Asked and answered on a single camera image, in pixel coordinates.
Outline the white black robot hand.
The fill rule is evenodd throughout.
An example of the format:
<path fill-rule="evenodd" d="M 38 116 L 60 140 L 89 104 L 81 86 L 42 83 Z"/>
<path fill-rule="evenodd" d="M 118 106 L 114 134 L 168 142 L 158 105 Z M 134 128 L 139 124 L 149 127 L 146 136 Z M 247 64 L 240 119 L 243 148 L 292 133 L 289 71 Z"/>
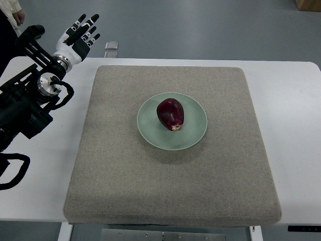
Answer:
<path fill-rule="evenodd" d="M 67 70 L 82 62 L 88 55 L 92 45 L 100 38 L 96 32 L 95 22 L 99 19 L 98 14 L 85 19 L 83 14 L 72 26 L 60 37 L 56 45 L 55 59 L 63 62 Z"/>

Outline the bystander hand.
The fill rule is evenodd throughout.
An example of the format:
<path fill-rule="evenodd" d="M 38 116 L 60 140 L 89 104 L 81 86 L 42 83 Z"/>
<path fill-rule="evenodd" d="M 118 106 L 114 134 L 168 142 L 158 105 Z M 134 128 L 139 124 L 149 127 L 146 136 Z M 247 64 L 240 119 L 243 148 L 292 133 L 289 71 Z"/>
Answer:
<path fill-rule="evenodd" d="M 22 10 L 20 10 L 20 11 L 18 11 L 16 13 L 13 13 L 12 15 L 13 15 L 13 17 L 14 17 L 14 19 L 15 19 L 15 21 L 16 21 L 18 26 L 20 26 L 20 25 L 22 25 L 24 23 L 24 21 L 25 21 L 25 13 Z"/>

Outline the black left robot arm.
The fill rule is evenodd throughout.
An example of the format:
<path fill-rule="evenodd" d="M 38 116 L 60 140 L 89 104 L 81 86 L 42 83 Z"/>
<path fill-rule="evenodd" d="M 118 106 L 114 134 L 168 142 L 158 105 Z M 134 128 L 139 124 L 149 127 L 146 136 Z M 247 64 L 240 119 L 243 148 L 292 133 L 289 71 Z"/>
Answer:
<path fill-rule="evenodd" d="M 19 133 L 28 139 L 39 134 L 53 121 L 50 111 L 63 107 L 74 95 L 63 81 L 68 65 L 37 43 L 44 32 L 43 26 L 32 25 L 16 41 L 34 64 L 1 85 L 1 151 Z"/>

